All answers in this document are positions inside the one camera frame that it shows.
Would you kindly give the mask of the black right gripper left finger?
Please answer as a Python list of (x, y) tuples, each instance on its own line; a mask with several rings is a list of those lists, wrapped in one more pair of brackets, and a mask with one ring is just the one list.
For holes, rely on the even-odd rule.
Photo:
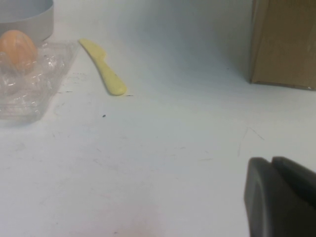
[(244, 203), (252, 237), (316, 235), (316, 208), (291, 190), (272, 166), (272, 161), (249, 160)]

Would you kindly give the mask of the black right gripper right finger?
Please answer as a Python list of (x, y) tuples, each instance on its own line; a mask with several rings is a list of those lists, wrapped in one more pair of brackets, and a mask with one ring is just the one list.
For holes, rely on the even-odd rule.
[(272, 166), (301, 200), (316, 207), (315, 172), (285, 157), (273, 157)]

